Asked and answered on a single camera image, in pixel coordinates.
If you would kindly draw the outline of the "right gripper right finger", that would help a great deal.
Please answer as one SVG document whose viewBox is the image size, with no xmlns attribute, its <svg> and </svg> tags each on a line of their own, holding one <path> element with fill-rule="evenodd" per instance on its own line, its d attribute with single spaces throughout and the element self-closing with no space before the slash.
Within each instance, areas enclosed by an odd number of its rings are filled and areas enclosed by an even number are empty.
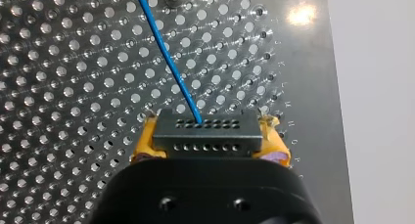
<svg viewBox="0 0 415 224">
<path fill-rule="evenodd" d="M 279 118 L 271 114 L 262 113 L 258 118 L 258 124 L 262 140 L 260 150 L 254 153 L 253 157 L 289 167 L 292 154 L 276 130 L 276 127 L 280 124 Z"/>
</svg>

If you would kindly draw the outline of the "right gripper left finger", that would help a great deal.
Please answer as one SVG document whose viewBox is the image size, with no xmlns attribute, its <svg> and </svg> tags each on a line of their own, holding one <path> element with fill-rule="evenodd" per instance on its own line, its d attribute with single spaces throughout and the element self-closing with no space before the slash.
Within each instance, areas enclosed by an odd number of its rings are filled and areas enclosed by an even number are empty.
<svg viewBox="0 0 415 224">
<path fill-rule="evenodd" d="M 167 158 L 165 151 L 156 150 L 154 147 L 153 135 L 156 130 L 157 120 L 158 116 L 154 112 L 150 112 L 145 118 L 140 138 L 129 159 L 131 164 L 153 158 Z"/>
</svg>

